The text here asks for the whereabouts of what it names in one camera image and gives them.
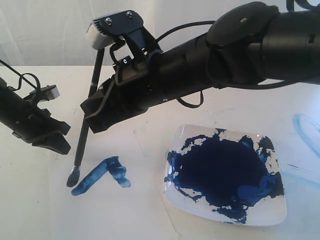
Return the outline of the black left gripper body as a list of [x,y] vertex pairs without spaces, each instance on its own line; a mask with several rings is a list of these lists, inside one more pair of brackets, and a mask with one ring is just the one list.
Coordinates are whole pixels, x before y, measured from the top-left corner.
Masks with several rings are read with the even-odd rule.
[[31,144],[53,134],[64,137],[70,126],[51,117],[48,109],[38,107],[38,101],[31,92],[22,98],[0,80],[0,122],[12,130],[18,139]]

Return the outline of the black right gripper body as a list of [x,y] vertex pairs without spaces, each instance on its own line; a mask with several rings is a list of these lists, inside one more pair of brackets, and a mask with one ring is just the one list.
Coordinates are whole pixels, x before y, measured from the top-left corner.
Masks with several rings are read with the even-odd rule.
[[99,87],[101,120],[126,120],[145,113],[164,98],[161,87],[160,65],[163,53],[152,53],[142,63],[126,56],[113,68],[115,73]]

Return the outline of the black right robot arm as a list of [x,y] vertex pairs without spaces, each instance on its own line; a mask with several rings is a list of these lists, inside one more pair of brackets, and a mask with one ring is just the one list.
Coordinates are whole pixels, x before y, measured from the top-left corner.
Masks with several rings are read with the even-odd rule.
[[209,21],[209,30],[168,51],[133,10],[94,19],[91,45],[109,54],[114,74],[81,104],[94,133],[149,108],[208,88],[267,90],[320,82],[320,7],[289,0],[287,12],[260,1],[240,5]]

